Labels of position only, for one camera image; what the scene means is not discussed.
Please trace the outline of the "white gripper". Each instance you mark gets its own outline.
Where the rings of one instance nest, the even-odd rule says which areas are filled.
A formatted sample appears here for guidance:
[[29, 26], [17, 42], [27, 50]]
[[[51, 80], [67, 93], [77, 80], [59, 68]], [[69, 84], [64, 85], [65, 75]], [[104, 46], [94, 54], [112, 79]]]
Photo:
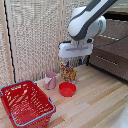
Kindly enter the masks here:
[[[76, 41], [76, 45], [73, 45], [73, 41], [65, 41], [59, 44], [58, 55], [61, 58], [86, 56], [92, 53], [93, 39]], [[83, 61], [79, 58], [79, 65], [82, 65]], [[66, 60], [66, 67], [69, 67], [69, 60]]]

